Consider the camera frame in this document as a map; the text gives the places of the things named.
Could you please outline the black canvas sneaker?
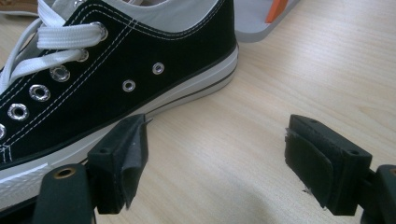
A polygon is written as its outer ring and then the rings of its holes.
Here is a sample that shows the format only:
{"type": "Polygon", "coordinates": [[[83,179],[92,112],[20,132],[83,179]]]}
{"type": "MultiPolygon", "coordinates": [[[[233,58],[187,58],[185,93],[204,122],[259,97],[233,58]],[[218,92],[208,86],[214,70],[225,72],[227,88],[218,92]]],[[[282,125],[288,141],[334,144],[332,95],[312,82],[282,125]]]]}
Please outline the black canvas sneaker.
{"type": "Polygon", "coordinates": [[[217,91],[237,65],[233,0],[37,2],[0,69],[0,211],[119,120],[217,91]]]}

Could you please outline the grey shoe rack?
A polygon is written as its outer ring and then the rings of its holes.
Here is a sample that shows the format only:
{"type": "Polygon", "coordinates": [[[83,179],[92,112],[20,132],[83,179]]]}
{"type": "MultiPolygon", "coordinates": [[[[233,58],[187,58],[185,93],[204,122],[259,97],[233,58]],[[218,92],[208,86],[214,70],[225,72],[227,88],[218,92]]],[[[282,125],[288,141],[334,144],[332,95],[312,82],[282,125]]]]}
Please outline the grey shoe rack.
{"type": "Polygon", "coordinates": [[[234,29],[239,42],[263,40],[300,0],[233,0],[234,29]]]}

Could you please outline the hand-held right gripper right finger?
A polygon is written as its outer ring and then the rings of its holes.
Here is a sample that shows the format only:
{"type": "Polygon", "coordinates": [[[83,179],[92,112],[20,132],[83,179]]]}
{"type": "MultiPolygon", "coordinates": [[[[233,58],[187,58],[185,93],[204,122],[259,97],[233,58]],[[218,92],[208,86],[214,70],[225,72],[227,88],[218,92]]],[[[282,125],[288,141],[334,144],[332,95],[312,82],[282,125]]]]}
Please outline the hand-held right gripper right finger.
{"type": "Polygon", "coordinates": [[[352,216],[358,184],[369,174],[372,155],[321,122],[290,117],[285,161],[320,206],[336,216],[352,216]]]}

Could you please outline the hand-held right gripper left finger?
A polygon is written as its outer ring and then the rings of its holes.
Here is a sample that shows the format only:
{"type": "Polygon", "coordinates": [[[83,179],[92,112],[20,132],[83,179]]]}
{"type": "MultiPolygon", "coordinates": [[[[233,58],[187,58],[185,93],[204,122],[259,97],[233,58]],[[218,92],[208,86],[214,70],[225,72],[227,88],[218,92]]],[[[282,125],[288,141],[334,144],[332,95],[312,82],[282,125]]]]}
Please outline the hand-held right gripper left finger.
{"type": "Polygon", "coordinates": [[[131,206],[149,159],[148,124],[143,114],[123,119],[88,153],[100,214],[131,206]]]}

